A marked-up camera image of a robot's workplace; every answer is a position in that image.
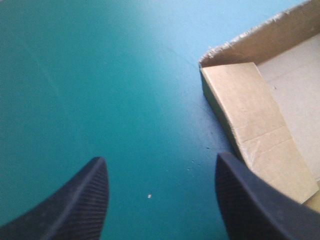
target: teal surface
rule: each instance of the teal surface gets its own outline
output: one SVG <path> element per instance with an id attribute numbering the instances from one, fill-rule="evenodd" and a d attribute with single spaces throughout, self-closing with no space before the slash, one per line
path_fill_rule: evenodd
<path id="1" fill-rule="evenodd" d="M 228 239 L 198 59 L 298 2 L 0 1 L 0 224 L 104 156 L 101 239 Z"/>

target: torn cardboard edge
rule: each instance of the torn cardboard edge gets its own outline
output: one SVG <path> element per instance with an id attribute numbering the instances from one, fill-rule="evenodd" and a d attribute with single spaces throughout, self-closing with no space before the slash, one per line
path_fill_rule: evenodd
<path id="1" fill-rule="evenodd" d="M 210 50 L 200 60 L 203 92 L 211 107 L 215 111 L 218 119 L 220 120 L 224 130 L 229 136 L 231 144 L 234 147 L 237 155 L 241 157 L 242 160 L 246 162 L 247 166 L 253 171 L 255 170 L 253 169 L 252 164 L 250 164 L 250 161 L 248 161 L 248 156 L 246 156 L 246 153 L 244 152 L 244 148 L 250 149 L 252 146 L 244 147 L 241 144 L 241 140 L 239 140 L 239 136 L 237 136 L 238 133 L 233 129 L 234 123 L 231 120 L 231 116 L 228 115 L 228 111 L 225 109 L 223 100 L 221 100 L 221 98 L 218 96 L 219 92 L 213 89 L 212 86 L 211 81 L 216 80 L 216 74 L 218 73 L 216 72 L 213 75 L 208 76 L 208 73 L 206 73 L 206 69 L 209 69 L 211 66 L 219 67 L 220 65 L 227 65 L 225 66 L 227 69 L 225 69 L 225 72 L 223 73 L 225 76 L 222 77 L 227 79 L 228 77 L 230 77 L 228 76 L 230 73 L 227 72 L 234 67 L 231 66 L 232 64 L 237 65 L 239 63 L 253 62 L 258 65 L 291 49 L 292 47 L 302 43 L 303 41 L 315 36 L 318 33 L 320 33 L 320 0 L 310 0 L 287 11 L 277 14 L 275 17 L 269 19 L 265 23 L 254 27 L 250 31 L 236 37 L 230 43 L 226 43 L 222 46 L 218 46 Z M 294 145 L 295 143 L 293 142 L 293 144 L 291 144 L 291 147 L 293 151 L 298 152 L 298 156 L 299 151 L 296 147 L 293 147 Z M 291 166 L 287 165 L 282 167 L 282 170 L 285 173 L 285 168 L 290 168 Z M 280 192 L 286 194 L 299 203 L 303 203 L 319 189 L 316 186 L 315 179 L 310 178 L 310 171 L 308 172 L 304 170 L 303 172 L 307 176 L 307 183 L 300 184 L 298 181 L 295 181 L 295 178 L 291 179 L 294 182 L 295 186 L 299 186 L 300 188 L 297 189 L 295 186 L 293 186 L 291 192 L 288 192 L 286 187 L 284 187 L 286 186 L 286 183 L 284 184 L 284 178 L 279 181 L 280 185 L 277 186 L 277 184 L 279 183 L 272 182 L 272 178 L 277 178 L 277 176 L 273 176 L 270 179 L 266 180 L 266 176 L 262 176 L 262 174 L 259 172 L 255 173 L 260 177 L 262 176 L 262 178 L 266 182 L 274 186 Z M 307 204 L 310 202 L 312 202 L 313 205 L 320 206 L 320 202 L 317 202 L 316 200 L 308 200 Z"/>
<path id="2" fill-rule="evenodd" d="M 202 68 L 249 62 L 258 65 L 319 32 L 320 0 L 309 0 L 212 48 L 199 64 Z"/>

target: open cardboard box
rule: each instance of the open cardboard box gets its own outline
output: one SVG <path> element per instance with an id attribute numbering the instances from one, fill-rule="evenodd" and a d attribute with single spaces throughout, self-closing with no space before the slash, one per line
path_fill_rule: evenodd
<path id="1" fill-rule="evenodd" d="M 320 212 L 320 0 L 211 49 L 200 70 L 204 95 L 238 157 Z"/>

